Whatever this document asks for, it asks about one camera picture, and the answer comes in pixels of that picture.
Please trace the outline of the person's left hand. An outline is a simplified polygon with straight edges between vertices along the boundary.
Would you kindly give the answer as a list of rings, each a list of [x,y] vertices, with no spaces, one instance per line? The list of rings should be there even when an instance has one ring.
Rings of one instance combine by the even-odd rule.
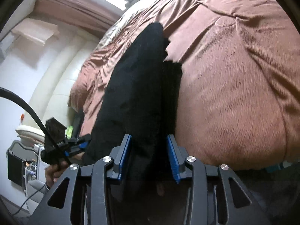
[[[82,157],[84,154],[85,152],[76,154],[75,156],[70,158],[70,162],[72,164],[78,164],[79,166],[83,166],[84,163]],[[52,186],[57,182],[57,180],[60,178],[63,172],[67,170],[69,166],[70,165],[65,160],[61,160],[59,164],[49,165],[45,169],[46,188],[52,188]]]

